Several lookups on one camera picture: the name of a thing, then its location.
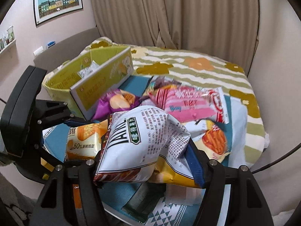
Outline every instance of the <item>green logo badge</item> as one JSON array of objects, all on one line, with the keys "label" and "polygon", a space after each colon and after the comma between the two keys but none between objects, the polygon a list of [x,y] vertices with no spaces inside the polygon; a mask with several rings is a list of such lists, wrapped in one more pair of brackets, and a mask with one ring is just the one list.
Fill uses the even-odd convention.
[{"label": "green logo badge", "polygon": [[130,140],[133,144],[141,143],[140,133],[136,122],[136,117],[128,119],[128,130],[130,132]]}]

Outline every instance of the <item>picture frame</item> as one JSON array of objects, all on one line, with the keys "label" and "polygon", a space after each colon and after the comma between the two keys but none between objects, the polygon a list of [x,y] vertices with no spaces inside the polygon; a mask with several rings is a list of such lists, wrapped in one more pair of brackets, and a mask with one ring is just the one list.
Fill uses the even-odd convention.
[{"label": "picture frame", "polygon": [[36,26],[71,11],[83,9],[82,0],[33,0]]}]

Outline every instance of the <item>grey headboard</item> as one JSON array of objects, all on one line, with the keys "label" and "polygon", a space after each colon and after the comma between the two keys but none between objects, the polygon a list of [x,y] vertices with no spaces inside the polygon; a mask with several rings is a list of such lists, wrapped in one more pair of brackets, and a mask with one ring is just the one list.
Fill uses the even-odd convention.
[{"label": "grey headboard", "polygon": [[98,29],[92,28],[60,41],[39,54],[33,61],[36,67],[53,71],[63,62],[78,56],[95,39],[100,38]]}]

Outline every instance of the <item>yellow snack package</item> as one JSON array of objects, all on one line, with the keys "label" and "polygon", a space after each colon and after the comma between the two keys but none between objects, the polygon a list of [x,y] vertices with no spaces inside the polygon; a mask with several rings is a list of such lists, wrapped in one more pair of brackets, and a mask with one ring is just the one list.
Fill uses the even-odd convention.
[{"label": "yellow snack package", "polygon": [[100,123],[71,127],[66,145],[65,160],[94,159],[101,150],[101,137],[107,132],[108,120]]},{"label": "yellow snack package", "polygon": [[[230,154],[224,132],[212,121],[189,121],[182,124],[187,128],[196,147],[203,150],[209,159],[222,162]],[[199,188],[193,179],[185,156],[175,159],[165,147],[160,152],[154,172],[148,182]]]}]

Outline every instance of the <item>wall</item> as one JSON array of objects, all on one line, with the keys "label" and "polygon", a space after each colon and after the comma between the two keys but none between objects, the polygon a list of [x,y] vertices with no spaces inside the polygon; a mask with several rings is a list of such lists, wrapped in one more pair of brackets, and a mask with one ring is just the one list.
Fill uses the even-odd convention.
[{"label": "wall", "polygon": [[40,46],[45,49],[47,43],[53,40],[59,42],[96,26],[91,0],[82,0],[82,3],[82,10],[61,15],[36,27],[33,0],[14,2],[0,25],[0,35],[13,25],[17,39],[16,46],[0,56],[0,96],[3,99],[8,99],[26,67],[33,65],[33,52],[36,49]]},{"label": "wall", "polygon": [[[249,74],[270,146],[253,169],[301,142],[301,22],[287,0],[260,0],[259,44]],[[301,150],[255,174],[272,215],[301,200]]]}]

